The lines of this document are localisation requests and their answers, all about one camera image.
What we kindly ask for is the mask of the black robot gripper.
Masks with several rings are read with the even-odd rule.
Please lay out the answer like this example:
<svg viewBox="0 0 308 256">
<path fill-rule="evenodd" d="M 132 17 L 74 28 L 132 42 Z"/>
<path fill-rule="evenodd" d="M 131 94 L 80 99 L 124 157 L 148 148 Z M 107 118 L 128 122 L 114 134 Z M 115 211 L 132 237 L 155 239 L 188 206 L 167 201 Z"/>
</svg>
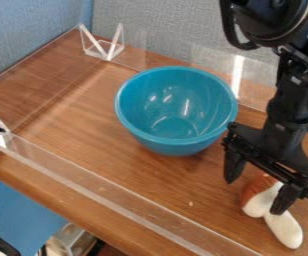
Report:
<svg viewBox="0 0 308 256">
<path fill-rule="evenodd" d="M 223 178 L 231 184 L 242 175 L 246 163 L 259 167 L 282 182 L 270 213 L 282 215 L 297 199 L 308 198 L 308 156 L 302 140 L 308 133 L 308 115 L 287 119 L 267 115 L 257 129 L 238 122 L 227 125 L 223 138 Z"/>
</svg>

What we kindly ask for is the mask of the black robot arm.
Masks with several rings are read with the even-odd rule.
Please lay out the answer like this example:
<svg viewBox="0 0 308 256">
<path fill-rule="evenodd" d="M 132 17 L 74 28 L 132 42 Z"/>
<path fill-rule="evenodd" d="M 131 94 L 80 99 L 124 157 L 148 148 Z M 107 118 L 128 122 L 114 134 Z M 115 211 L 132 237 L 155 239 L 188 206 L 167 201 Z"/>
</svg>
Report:
<svg viewBox="0 0 308 256">
<path fill-rule="evenodd" d="M 233 182 L 253 164 L 282 182 L 270 213 L 308 198 L 308 0 L 219 0 L 229 43 L 241 50 L 267 47 L 278 55 L 277 91 L 263 127 L 231 122 L 223 139 L 223 177 Z"/>
</svg>

